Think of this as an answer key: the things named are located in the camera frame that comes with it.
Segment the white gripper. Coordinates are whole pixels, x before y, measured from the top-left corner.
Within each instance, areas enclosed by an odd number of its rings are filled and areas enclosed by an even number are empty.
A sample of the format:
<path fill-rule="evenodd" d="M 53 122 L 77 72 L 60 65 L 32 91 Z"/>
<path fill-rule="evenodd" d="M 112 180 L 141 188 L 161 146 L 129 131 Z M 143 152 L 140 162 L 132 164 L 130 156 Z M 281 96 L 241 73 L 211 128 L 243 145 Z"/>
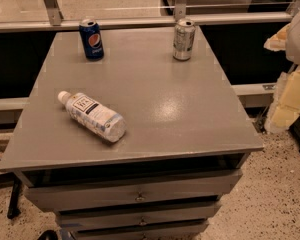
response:
<path fill-rule="evenodd" d="M 266 40 L 264 48 L 275 52 L 286 50 L 286 58 L 300 65 L 300 11 L 290 24 Z M 290 74 L 282 72 L 278 78 L 264 127 L 269 133 L 280 133 L 288 130 L 299 116 L 300 66 Z"/>

